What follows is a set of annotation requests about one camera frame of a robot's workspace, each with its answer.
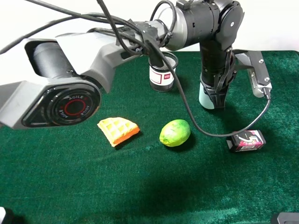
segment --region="white wall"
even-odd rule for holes
[[[46,2],[80,13],[102,12],[96,0],[47,0]],[[145,21],[159,0],[105,0],[112,15],[134,21]],[[296,50],[299,51],[298,0],[239,0],[245,18],[240,27],[235,49]],[[46,22],[64,17],[63,14],[34,5],[24,0],[0,0],[0,48],[18,36]],[[85,32],[107,25],[74,20],[49,28],[34,37],[54,38],[67,32]],[[183,49],[199,50],[198,45]]]

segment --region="green felt tablecloth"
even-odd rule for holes
[[[245,127],[264,108],[247,72],[231,84],[224,111],[198,101],[200,53],[177,52],[177,73],[197,122],[212,133]],[[225,139],[192,135],[181,147],[159,142],[171,120],[190,124],[177,88],[150,88],[147,57],[121,66],[111,93],[85,123],[60,128],[0,128],[0,206],[28,224],[243,224],[299,211],[299,56],[263,52],[272,103],[253,127],[267,144],[259,152],[230,153]],[[122,116],[141,134],[120,148],[97,127]]]

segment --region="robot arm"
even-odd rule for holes
[[[229,84],[241,69],[250,70],[253,89],[260,90],[257,97],[265,86],[271,89],[265,65],[255,66],[257,56],[262,60],[261,54],[232,50],[244,16],[239,2],[179,0],[175,11],[172,33],[170,8],[156,20],[135,22],[142,35],[127,26],[118,29],[144,44],[150,42],[171,51],[199,43],[199,101],[205,108],[224,107]],[[143,54],[161,63],[154,51],[147,52],[129,39],[123,41],[129,49],[141,53],[131,55],[115,36],[99,32],[63,34],[55,40],[23,40],[0,56],[0,67],[7,77],[0,83],[0,123],[20,129],[74,125],[88,119],[99,108],[101,89],[110,92],[119,65]],[[241,65],[235,64],[237,55]],[[268,82],[261,82],[261,77]]]

